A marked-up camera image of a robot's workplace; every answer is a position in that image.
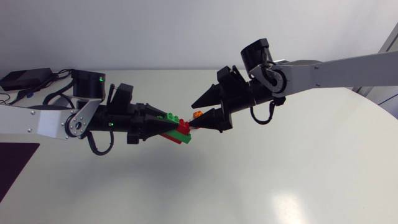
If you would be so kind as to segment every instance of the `power adapter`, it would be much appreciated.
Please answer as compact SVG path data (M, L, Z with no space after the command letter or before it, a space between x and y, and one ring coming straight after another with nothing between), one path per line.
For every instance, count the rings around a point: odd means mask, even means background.
M39 86L53 75L49 68L38 68L10 72L0 80L0 86L5 91L24 90Z

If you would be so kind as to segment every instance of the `green lego brick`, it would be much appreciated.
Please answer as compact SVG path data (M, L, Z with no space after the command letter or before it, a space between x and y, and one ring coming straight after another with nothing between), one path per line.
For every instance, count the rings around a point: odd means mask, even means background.
M163 118L168 121L173 121L174 123L180 123L178 116L174 116L172 113L167 113L166 116Z
M191 138L192 138L192 137L191 137L191 134L184 135L184 134L178 132L177 130L167 131L167 132L164 133L164 134L166 134L166 135L168 135L168 136L171 136L171 137L173 137L173 138L175 138L175 139L178 139L178 140L180 140L181 142L184 142L184 143L186 143L186 144L188 144L188 142L191 141Z

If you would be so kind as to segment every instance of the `white surface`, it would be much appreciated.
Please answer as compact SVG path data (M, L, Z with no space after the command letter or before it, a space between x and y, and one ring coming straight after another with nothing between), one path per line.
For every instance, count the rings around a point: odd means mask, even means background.
M189 118L215 72L107 72L106 84L132 84L133 102ZM256 107L260 118L267 110ZM188 145L127 145L117 134L103 157L86 140L0 136L41 143L0 203L0 223L397 223L398 121L371 101L310 90L289 96L269 125L248 110L233 123L196 130ZM108 134L95 137L108 145Z
M2 0L0 77L51 67L243 68L268 38L274 59L376 53L398 21L394 0Z
M398 86L376 86L369 93L367 98L376 104L382 103L384 100L398 93ZM398 118L398 96L380 105L391 115Z

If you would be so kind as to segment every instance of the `red lego brick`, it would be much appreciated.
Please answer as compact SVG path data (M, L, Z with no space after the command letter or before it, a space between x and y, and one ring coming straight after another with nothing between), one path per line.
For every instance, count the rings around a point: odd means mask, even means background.
M181 141L180 140L178 140L178 139L176 139L176 138L173 138L172 136L168 136L168 135L166 135L166 134L160 134L161 136L163 136L163 137L165 137L165 138L167 138L167 139L169 139L169 140L171 140L171 141L173 141L173 142L176 142L176 143L178 143L178 144L181 144Z
M180 119L180 125L178 126L177 131L184 135L189 134L191 131L189 128L189 122L185 122L183 119Z

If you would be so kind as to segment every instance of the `wire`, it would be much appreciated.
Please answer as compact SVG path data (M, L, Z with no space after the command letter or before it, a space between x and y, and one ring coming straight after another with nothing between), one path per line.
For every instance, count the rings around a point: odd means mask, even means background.
M66 96L66 95L64 95L62 93L60 93L59 96L61 96L64 99L66 99L68 101L69 105L72 107L72 109L75 109L75 105L73 105L72 100L70 100L68 96Z
M385 102L387 102L387 101L393 99L393 98L396 97L396 96L398 96L398 94L395 94L394 96L392 96L392 97L390 97L390 98L384 100L383 102L379 103L378 105L380 106L380 105L382 105L383 103L385 103Z
M59 77L60 74L63 74L65 72L68 72L66 75ZM57 73L53 73L53 76L50 77L48 80L46 80L45 82L43 82L42 84L40 84L39 86L35 87L35 88L31 88L31 89L27 89L27 90L21 90L20 92L18 92L17 98L15 100L13 100L12 102L9 103L9 105L13 105L14 103L17 103L18 101L20 101L21 99L25 98L27 95L40 91L44 88L49 87L52 83L58 81L58 80L63 80L66 77L69 77L72 73L72 70L70 69L63 69Z
M62 77L59 77L60 74L63 74L63 73L65 73L65 72L68 72L68 74L66 74L66 75L64 75L64 76L62 76ZM72 74L72 70L71 70L71 69L63 69L63 70L61 70L61 71L59 71L59 72L57 73L57 80L63 80L63 79L65 79L66 77L69 77L71 74Z
M87 136L88 144L90 145L91 151L93 151L94 154L96 154L97 156L103 156L103 155L107 154L112 149L113 142L114 142L113 131L110 131L109 134L111 135L111 143L109 144L109 147L107 150L100 152L95 145L93 134L91 133L91 131L87 131L86 136Z
M5 99L5 100L0 100L0 104L7 104L7 101L9 100L9 99L11 99L11 96L8 94L8 93L0 93L0 95L4 95L4 96L7 96L7 99Z
M43 105L47 105L47 104L50 102L50 100L52 100L52 98L54 98L54 97L56 97L56 96L59 96L59 95L62 94L64 91L69 90L69 89L75 84L75 82L76 82L75 80L72 80L72 82L70 82L67 86L63 87L62 89L60 89L60 90L58 90L58 91L56 91L56 92L54 92L54 93L48 94L48 95L44 98Z
M50 82L53 82L53 80L55 80L57 78L57 76L53 76L51 78L49 78L46 82L43 82L42 84L40 84L39 86L35 87L35 88L31 88L28 90L22 90L18 93L17 98L15 100L13 100L12 102L9 103L9 105L13 105L14 103L17 103L18 101L20 101L21 99L25 98L25 96L40 91L43 88L46 88Z
M260 121L259 119L256 118L256 116L254 115L254 110L253 110L252 106L250 107L250 114L251 114L251 117L255 120L255 122L257 122L258 124L264 125L264 124L268 124L271 121L272 116L274 115L274 109L275 109L275 101L272 101L269 103L269 117L268 117L268 120L266 120L266 121Z

